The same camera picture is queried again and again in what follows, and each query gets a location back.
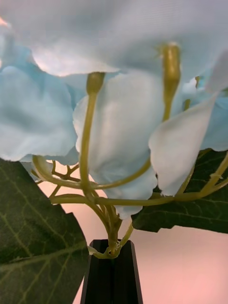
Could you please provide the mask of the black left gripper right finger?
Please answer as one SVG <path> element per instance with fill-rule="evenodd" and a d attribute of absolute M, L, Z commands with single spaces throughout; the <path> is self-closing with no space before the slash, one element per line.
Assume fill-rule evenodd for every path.
<path fill-rule="evenodd" d="M 122 247 L 119 256 L 115 259 L 114 303 L 143 303 L 135 247 L 130 240 Z"/>

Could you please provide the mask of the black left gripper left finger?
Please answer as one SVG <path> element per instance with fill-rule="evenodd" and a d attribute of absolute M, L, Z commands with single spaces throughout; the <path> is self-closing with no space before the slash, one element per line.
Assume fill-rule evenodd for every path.
<path fill-rule="evenodd" d="M 113 302 L 113 275 L 113 259 L 90 256 L 80 303 L 111 304 Z"/>

